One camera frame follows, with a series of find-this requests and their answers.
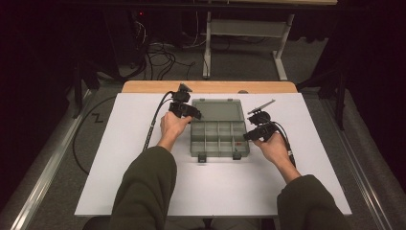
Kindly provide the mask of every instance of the olive jacket sleeve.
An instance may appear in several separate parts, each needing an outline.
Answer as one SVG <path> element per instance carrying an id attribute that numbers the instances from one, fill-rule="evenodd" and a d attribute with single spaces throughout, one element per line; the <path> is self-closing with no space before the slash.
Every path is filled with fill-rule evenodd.
<path id="1" fill-rule="evenodd" d="M 278 216 L 282 230 L 350 229 L 334 198 L 314 175 L 286 185 L 278 196 Z"/>
<path id="2" fill-rule="evenodd" d="M 124 174 L 110 229 L 164 229 L 176 173 L 175 160 L 166 149 L 143 151 Z"/>

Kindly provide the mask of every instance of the plastic compartment box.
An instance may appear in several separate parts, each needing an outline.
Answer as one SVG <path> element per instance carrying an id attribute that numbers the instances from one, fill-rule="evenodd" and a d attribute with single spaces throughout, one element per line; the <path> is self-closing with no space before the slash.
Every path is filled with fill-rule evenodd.
<path id="1" fill-rule="evenodd" d="M 191 155 L 198 162 L 206 157 L 241 159 L 250 152 L 240 100 L 194 99 L 192 105 L 202 113 L 201 120 L 191 123 Z"/>

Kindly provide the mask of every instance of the person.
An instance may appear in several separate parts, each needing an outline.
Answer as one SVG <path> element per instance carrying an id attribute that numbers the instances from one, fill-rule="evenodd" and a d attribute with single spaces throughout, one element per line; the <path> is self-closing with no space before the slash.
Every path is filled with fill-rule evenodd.
<path id="1" fill-rule="evenodd" d="M 161 139 L 143 151 L 124 173 L 110 218 L 110 229 L 165 229 L 176 183 L 176 162 L 170 153 L 192 117 L 167 112 L 161 118 Z M 302 176 L 292 165 L 279 133 L 254 141 L 286 182 L 278 196 L 281 229 L 350 229 L 332 195 L 313 175 Z"/>

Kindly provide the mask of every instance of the gray floor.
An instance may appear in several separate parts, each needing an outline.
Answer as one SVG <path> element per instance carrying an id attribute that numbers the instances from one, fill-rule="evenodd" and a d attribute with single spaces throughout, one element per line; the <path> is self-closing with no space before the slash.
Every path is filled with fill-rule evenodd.
<path id="1" fill-rule="evenodd" d="M 268 52 L 269 49 L 266 48 L 271 45 L 268 42 L 237 45 L 237 42 L 232 41 L 227 51 L 219 51 L 227 48 L 228 44 L 223 40 L 214 41 L 213 47 L 216 50 L 213 51 L 211 80 L 276 81 L 278 77 L 275 66 Z M 325 44 L 325 42 L 307 44 L 302 40 L 288 42 L 282 60 L 290 81 L 296 83 L 310 77 Z M 184 64 L 194 61 L 195 65 L 186 76 L 188 67 L 174 64 L 168 74 L 164 76 L 164 80 L 202 80 L 201 73 L 204 63 L 201 48 L 190 48 L 183 51 L 170 47 L 166 47 L 166 49 L 176 55 L 177 61 Z M 165 57 L 153 59 L 154 64 L 158 64 L 160 61 L 165 61 Z M 154 67 L 154 78 L 158 75 L 160 68 L 162 67 Z M 150 71 L 147 71 L 147 78 L 149 79 L 149 77 Z M 92 93 L 92 100 L 88 107 L 91 108 L 99 102 L 117 95 L 121 88 L 120 84 L 103 80 L 101 89 Z M 348 217 L 348 220 L 352 228 L 406 229 L 405 194 L 383 161 L 368 129 L 357 113 L 350 94 L 348 93 L 346 97 L 344 132 L 337 130 L 331 120 L 334 100 L 319 100 L 315 89 L 306 89 L 303 94 L 328 157 L 349 201 L 353 215 Z M 110 100 L 92 111 L 92 114 L 99 114 L 98 121 L 102 121 L 101 123 L 95 122 L 97 115 L 90 114 L 80 127 L 75 147 L 79 161 L 86 170 L 91 167 L 112 105 L 113 100 Z M 71 104 L 66 116 L 3 210 L 0 216 L 0 229 L 11 228 L 36 180 L 72 125 L 73 110 Z M 355 163 L 348 154 L 349 149 L 356 153 Z M 53 183 L 39 205 L 28 229 L 81 229 L 88 218 L 75 217 L 74 212 L 85 180 L 86 174 L 79 169 L 74 160 L 71 143 Z M 379 203 L 368 202 L 370 194 L 375 195 Z M 385 217 L 390 225 L 379 222 L 381 219 L 385 222 Z"/>

